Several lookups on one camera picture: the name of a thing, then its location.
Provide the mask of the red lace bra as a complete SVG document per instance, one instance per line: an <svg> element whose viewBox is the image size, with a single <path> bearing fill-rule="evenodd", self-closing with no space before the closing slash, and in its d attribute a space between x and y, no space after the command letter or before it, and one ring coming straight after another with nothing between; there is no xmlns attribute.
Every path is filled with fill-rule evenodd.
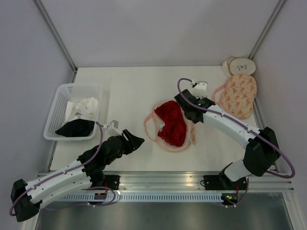
<svg viewBox="0 0 307 230"><path fill-rule="evenodd" d="M187 125L179 104L176 101L167 101L154 109L154 113L164 123L158 131L158 137L171 146L182 147L186 139Z"/></svg>

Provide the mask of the floral laundry bag pink trim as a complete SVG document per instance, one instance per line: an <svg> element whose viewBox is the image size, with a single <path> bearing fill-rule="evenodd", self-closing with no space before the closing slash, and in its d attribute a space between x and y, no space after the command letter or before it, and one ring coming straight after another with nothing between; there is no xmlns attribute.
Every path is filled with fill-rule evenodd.
<svg viewBox="0 0 307 230"><path fill-rule="evenodd" d="M153 120L155 136L151 137L147 123ZM147 137L168 152L181 152L196 144L196 126L184 117L178 102L160 101L146 117L144 130Z"/></svg>

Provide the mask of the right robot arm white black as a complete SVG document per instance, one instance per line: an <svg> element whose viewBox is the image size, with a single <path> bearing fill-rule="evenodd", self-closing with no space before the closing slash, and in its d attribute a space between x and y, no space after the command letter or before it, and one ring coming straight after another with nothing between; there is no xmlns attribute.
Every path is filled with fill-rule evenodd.
<svg viewBox="0 0 307 230"><path fill-rule="evenodd" d="M175 96L176 102L184 112L184 116L194 124L207 123L222 131L244 150L244 157L225 166L218 175L223 189L232 188L237 181L247 176L261 177L279 159L278 151L267 144L267 140L278 147L274 131L268 127L259 129L241 123L240 120L226 113L212 100L193 96L185 89Z"/></svg>

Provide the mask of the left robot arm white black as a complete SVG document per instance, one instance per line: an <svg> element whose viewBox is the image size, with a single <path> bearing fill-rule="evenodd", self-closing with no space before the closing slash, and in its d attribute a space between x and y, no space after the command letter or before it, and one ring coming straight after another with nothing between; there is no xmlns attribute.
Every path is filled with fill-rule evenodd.
<svg viewBox="0 0 307 230"><path fill-rule="evenodd" d="M13 183L10 216L26 221L56 199L79 190L107 190L103 170L116 159L129 155L145 142L123 130L87 150L69 165L39 179Z"/></svg>

